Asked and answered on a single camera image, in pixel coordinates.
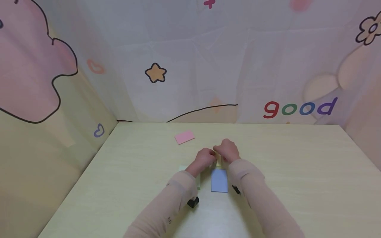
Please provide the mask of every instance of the pink sticky note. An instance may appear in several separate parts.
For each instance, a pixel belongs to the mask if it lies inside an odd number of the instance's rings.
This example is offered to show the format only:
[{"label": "pink sticky note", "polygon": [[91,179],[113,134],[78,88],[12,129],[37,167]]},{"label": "pink sticky note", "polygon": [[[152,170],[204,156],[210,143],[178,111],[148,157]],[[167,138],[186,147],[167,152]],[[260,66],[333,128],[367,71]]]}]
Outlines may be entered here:
[{"label": "pink sticky note", "polygon": [[180,134],[177,134],[174,136],[178,144],[182,144],[184,142],[190,141],[191,139],[194,139],[193,132],[191,131],[186,131]]}]

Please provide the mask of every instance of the printed backdrop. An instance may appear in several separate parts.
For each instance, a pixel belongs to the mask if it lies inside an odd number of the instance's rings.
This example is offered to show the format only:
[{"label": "printed backdrop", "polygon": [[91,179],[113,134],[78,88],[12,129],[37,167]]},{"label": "printed backdrop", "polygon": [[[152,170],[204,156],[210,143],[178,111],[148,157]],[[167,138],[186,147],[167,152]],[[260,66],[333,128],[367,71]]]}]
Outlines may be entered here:
[{"label": "printed backdrop", "polygon": [[340,124],[381,169],[380,65],[380,0],[0,0],[0,237],[37,237],[115,119]]},{"label": "printed backdrop", "polygon": [[379,0],[40,0],[119,120],[344,125]]}]

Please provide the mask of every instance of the orange star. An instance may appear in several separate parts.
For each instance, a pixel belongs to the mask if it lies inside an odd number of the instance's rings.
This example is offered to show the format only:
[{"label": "orange star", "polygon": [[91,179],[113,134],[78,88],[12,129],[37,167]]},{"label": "orange star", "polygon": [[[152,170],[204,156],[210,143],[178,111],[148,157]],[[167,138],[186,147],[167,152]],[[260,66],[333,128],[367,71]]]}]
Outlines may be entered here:
[{"label": "orange star", "polygon": [[145,71],[145,74],[149,77],[151,83],[156,83],[156,81],[164,82],[166,69],[160,68],[157,63],[153,63],[151,68]]}]

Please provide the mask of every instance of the wrist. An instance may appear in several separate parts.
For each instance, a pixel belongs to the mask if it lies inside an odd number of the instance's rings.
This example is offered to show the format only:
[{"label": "wrist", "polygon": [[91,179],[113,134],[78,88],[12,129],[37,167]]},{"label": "wrist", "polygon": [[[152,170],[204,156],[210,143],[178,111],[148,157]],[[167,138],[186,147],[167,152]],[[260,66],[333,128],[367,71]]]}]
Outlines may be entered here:
[{"label": "wrist", "polygon": [[202,166],[200,163],[197,161],[193,161],[186,169],[188,173],[190,173],[193,177],[197,177],[203,170],[204,166]]},{"label": "wrist", "polygon": [[240,159],[241,159],[241,157],[239,157],[239,155],[237,155],[237,156],[234,156],[234,157],[230,157],[227,161],[229,162],[229,164],[231,164],[234,161],[240,160]]}]

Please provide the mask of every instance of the cartoon cloud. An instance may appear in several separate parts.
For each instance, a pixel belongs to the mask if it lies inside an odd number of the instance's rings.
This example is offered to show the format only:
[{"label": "cartoon cloud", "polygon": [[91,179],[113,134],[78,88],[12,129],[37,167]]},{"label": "cartoon cloud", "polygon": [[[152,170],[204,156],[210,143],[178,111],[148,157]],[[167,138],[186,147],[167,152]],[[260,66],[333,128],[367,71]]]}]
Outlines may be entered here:
[{"label": "cartoon cloud", "polygon": [[2,0],[0,22],[0,110],[41,123],[61,104],[54,81],[77,74],[77,58],[67,43],[49,36],[33,0]]}]

